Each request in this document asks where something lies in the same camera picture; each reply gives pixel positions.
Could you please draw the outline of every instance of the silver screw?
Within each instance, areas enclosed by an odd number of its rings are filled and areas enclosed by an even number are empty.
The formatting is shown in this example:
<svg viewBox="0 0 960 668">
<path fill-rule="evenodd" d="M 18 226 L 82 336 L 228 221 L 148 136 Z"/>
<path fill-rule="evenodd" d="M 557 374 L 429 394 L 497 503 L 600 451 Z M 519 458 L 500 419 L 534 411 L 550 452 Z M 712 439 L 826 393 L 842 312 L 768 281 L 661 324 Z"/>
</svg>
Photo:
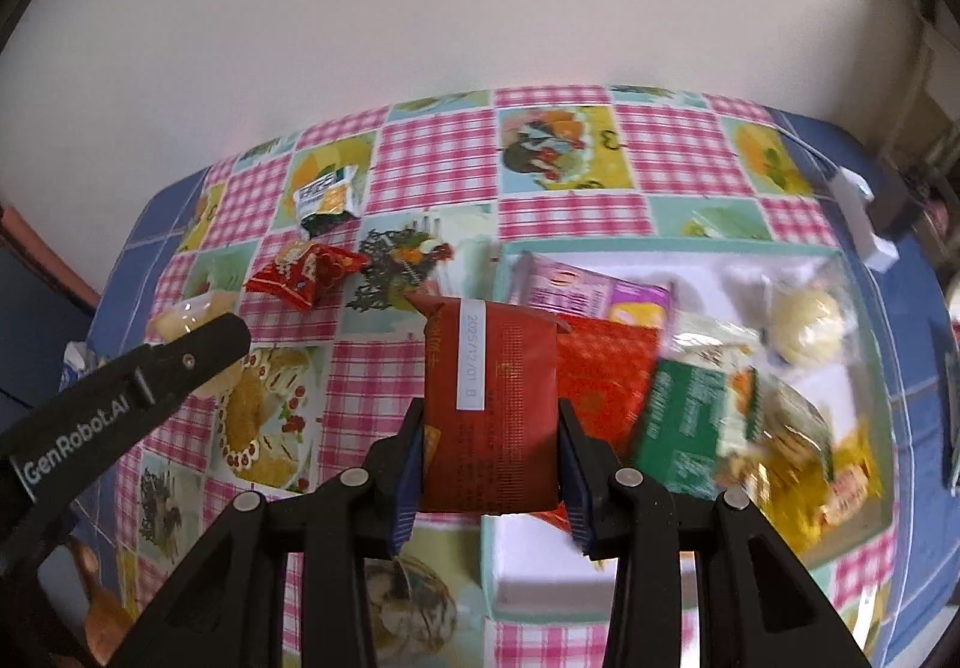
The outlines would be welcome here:
<svg viewBox="0 0 960 668">
<path fill-rule="evenodd" d="M 350 467 L 340 474 L 340 483 L 344 486 L 363 486 L 370 479 L 370 473 L 362 467 Z"/>
<path fill-rule="evenodd" d="M 723 502 L 729 505 L 733 510 L 744 510 L 750 505 L 750 495 L 742 486 L 734 486 L 723 493 Z"/>
<path fill-rule="evenodd" d="M 259 492 L 248 489 L 246 492 L 241 492 L 233 498 L 233 507 L 240 511 L 254 510 L 260 505 L 261 499 Z"/>
<path fill-rule="evenodd" d="M 613 474 L 613 478 L 621 486 L 640 486 L 640 484 L 643 484 L 643 474 L 640 473 L 640 470 L 635 470 L 632 467 L 621 467 Z"/>
</svg>

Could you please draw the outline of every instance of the tray of snacks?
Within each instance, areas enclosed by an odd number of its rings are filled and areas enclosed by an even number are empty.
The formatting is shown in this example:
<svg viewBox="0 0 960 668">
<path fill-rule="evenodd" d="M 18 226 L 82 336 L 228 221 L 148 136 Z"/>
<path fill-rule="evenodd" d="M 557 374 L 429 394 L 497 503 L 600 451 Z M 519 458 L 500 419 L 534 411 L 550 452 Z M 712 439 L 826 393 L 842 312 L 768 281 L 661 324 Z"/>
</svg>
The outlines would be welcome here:
<svg viewBox="0 0 960 668">
<path fill-rule="evenodd" d="M 743 486 L 816 578 L 890 526 L 880 355 L 835 249 L 513 242 L 493 298 L 565 320 L 558 393 L 588 435 L 671 491 L 712 499 Z M 680 565 L 685 607 L 694 607 L 695 558 Z M 494 619 L 601 622 L 616 562 L 579 553 L 561 505 L 483 517 L 481 577 Z"/>
</svg>

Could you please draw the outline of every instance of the pink snack wrapper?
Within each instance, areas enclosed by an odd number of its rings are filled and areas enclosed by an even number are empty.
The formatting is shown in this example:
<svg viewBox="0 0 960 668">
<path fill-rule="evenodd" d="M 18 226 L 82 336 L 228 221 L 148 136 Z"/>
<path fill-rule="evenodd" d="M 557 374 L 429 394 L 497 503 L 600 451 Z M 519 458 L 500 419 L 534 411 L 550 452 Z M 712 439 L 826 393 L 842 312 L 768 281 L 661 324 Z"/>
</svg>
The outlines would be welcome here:
<svg viewBox="0 0 960 668">
<path fill-rule="evenodd" d="M 526 251 L 514 271 L 511 303 L 632 327 L 667 329 L 672 287 L 632 284 Z"/>
</svg>

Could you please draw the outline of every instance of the red snack package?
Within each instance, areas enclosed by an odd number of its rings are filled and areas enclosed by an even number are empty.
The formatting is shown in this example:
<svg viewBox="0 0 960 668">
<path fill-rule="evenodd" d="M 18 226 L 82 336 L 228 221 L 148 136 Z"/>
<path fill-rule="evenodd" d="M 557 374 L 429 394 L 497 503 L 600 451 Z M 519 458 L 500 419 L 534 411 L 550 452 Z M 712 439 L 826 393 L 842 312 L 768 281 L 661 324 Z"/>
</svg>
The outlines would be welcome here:
<svg viewBox="0 0 960 668">
<path fill-rule="evenodd" d="M 555 508 L 557 332 L 552 313 L 408 294 L 426 316 L 424 511 Z"/>
<path fill-rule="evenodd" d="M 360 254 L 320 242 L 294 241 L 251 276 L 244 288 L 280 297 L 297 310 L 310 310 L 320 297 L 337 286 L 347 273 L 370 263 Z"/>
<path fill-rule="evenodd" d="M 659 330 L 599 318 L 560 315 L 570 334 L 557 339 L 557 393 L 573 403 L 584 433 L 607 441 L 624 459 L 659 351 Z M 570 530 L 566 509 L 535 514 Z"/>
</svg>

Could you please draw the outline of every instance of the wall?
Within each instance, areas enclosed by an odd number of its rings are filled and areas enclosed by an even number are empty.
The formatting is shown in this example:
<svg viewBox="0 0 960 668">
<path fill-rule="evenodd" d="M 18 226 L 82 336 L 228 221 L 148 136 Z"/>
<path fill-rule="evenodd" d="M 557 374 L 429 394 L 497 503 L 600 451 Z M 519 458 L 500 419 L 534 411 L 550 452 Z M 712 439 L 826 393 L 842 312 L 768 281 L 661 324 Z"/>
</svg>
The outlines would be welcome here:
<svg viewBox="0 0 960 668">
<path fill-rule="evenodd" d="M 915 42 L 908 0 L 35 0 L 0 55 L 0 199 L 101 289 L 162 185 L 327 116 L 629 82 L 869 137 Z"/>
</svg>

